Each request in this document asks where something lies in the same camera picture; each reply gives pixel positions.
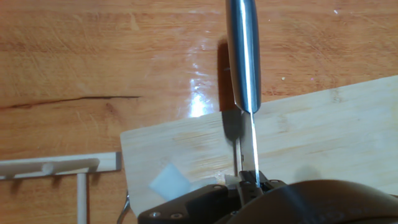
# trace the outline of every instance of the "stainless steel blade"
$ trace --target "stainless steel blade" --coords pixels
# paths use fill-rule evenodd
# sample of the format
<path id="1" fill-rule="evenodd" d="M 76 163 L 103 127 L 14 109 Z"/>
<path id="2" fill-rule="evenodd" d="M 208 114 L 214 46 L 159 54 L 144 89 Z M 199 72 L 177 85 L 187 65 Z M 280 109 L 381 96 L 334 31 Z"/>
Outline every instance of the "stainless steel blade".
<path id="1" fill-rule="evenodd" d="M 259 158 L 257 153 L 257 136 L 254 125 L 254 113 L 242 113 L 243 134 L 240 139 L 243 170 L 254 170 L 256 184 L 260 187 Z"/>

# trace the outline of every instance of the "wood grain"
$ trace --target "wood grain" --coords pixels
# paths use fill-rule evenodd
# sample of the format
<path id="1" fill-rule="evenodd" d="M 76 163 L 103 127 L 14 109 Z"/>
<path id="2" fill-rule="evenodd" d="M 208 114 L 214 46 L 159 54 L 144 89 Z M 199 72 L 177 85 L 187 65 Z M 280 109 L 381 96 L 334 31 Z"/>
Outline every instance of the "wood grain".
<path id="1" fill-rule="evenodd" d="M 259 168 L 287 184 L 339 179 L 398 194 L 396 107 L 398 76 L 263 103 L 254 115 Z M 234 175 L 237 112 L 123 132 L 133 211 L 166 202 L 149 186 L 170 163 L 190 182 Z"/>
<path id="2" fill-rule="evenodd" d="M 262 101 L 398 70 L 396 1 L 266 0 L 257 10 Z M 225 36 L 223 1 L 0 1 L 0 159 L 120 151 L 128 129 L 233 107 Z M 100 176 L 88 183 L 89 215 L 112 223 L 126 181 Z M 29 223 L 73 223 L 75 186 L 1 182 L 0 221 L 23 212 Z"/>

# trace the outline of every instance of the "wooden table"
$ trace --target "wooden table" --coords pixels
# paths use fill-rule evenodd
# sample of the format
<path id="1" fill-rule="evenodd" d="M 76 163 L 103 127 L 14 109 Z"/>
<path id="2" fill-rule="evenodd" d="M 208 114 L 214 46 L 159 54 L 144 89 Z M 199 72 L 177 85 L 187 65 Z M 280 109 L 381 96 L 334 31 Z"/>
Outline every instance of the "wooden table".
<path id="1" fill-rule="evenodd" d="M 257 10 L 263 101 L 398 73 L 397 1 Z M 122 131 L 233 106 L 224 1 L 2 0 L 0 21 L 1 160 L 120 151 Z M 91 223 L 115 223 L 124 171 L 89 185 Z M 74 175 L 0 194 L 3 224 L 76 222 Z"/>

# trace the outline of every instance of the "wooden dowel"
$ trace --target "wooden dowel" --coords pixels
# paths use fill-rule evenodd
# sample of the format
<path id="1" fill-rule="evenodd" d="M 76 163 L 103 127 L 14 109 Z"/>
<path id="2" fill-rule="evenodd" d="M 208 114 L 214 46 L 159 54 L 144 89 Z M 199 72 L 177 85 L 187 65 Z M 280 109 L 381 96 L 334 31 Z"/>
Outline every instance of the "wooden dowel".
<path id="1" fill-rule="evenodd" d="M 87 224 L 86 174 L 77 174 L 77 224 Z"/>
<path id="2" fill-rule="evenodd" d="M 0 165 L 0 176 L 13 176 L 42 171 L 42 162 L 27 164 L 2 164 Z"/>
<path id="3" fill-rule="evenodd" d="M 43 165 L 42 171 L 45 173 L 45 175 L 52 175 L 59 172 L 97 167 L 98 164 L 100 164 L 100 160 L 97 158 L 78 159 L 74 161 L 48 162 Z"/>

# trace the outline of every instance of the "white plastic piece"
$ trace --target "white plastic piece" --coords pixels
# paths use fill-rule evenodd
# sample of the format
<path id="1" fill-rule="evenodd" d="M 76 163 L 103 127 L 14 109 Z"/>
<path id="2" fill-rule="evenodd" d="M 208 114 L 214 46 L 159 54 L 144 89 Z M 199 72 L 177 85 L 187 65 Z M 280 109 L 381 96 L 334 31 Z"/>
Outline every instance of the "white plastic piece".
<path id="1" fill-rule="evenodd" d="M 87 224 L 87 178 L 77 174 L 77 224 Z"/>
<path id="2" fill-rule="evenodd" d="M 189 193 L 191 183 L 172 163 L 149 184 L 149 188 L 162 196 L 166 201 Z"/>

